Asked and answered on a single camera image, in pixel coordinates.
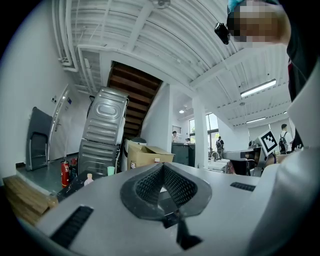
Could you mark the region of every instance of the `cardboard box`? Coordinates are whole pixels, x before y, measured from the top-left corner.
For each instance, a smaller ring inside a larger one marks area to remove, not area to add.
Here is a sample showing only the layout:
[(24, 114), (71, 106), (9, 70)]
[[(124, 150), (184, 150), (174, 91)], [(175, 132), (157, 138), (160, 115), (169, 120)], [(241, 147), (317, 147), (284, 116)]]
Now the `cardboard box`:
[(174, 154), (162, 150), (156, 146), (144, 146), (136, 143), (129, 143), (127, 169), (151, 165), (158, 158), (159, 162), (172, 162)]

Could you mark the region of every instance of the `fluorescent light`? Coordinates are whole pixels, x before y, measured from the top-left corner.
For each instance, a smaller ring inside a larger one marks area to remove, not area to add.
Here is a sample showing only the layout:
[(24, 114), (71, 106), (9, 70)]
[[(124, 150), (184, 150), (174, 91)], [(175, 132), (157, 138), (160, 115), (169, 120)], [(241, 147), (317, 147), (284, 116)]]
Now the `fluorescent light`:
[(276, 79), (272, 79), (268, 82), (265, 82), (263, 84), (260, 84), (256, 87), (253, 87), (252, 89), (249, 89), (249, 90), (245, 90), (244, 92), (241, 93), (241, 97), (246, 97), (248, 95), (251, 95), (251, 94), (255, 94), (261, 90), (264, 90), (270, 86), (274, 86), (275, 84), (277, 83), (277, 80)]
[(259, 118), (259, 119), (256, 119), (256, 120), (251, 120), (251, 121), (246, 122), (246, 124), (253, 123), (253, 122), (256, 122), (256, 121), (260, 121), (260, 120), (263, 120), (263, 119), (266, 119), (266, 118), (262, 117), (262, 118)]

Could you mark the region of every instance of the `backpack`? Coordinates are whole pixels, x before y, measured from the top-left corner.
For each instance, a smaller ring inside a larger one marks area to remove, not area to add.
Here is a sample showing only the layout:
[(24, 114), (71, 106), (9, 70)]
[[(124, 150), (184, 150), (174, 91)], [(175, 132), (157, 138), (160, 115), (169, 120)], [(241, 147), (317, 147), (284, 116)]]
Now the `backpack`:
[(216, 141), (216, 148), (217, 149), (221, 149), (222, 147), (222, 144), (221, 144), (221, 142), (220, 142), (220, 139), (218, 139), (217, 141)]
[(280, 135), (280, 140), (279, 140), (279, 147), (280, 147), (280, 153), (286, 153), (288, 150), (288, 145), (285, 139), (287, 132), (283, 135), (283, 137)]

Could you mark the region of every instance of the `small bottle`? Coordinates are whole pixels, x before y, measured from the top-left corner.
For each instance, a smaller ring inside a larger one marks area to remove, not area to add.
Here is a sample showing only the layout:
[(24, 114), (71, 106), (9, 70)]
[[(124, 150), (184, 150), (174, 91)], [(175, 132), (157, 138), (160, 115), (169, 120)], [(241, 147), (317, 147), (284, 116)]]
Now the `small bottle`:
[(88, 173), (87, 174), (87, 179), (84, 182), (84, 186), (88, 185), (89, 183), (93, 182), (94, 180), (92, 179), (92, 174)]

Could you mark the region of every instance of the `red fire extinguisher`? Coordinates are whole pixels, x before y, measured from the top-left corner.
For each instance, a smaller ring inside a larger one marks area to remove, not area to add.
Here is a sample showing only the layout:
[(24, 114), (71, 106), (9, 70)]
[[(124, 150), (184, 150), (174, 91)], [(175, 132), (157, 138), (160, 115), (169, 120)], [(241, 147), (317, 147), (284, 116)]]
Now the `red fire extinguisher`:
[(69, 162), (65, 159), (61, 161), (61, 183), (62, 188), (69, 185)]

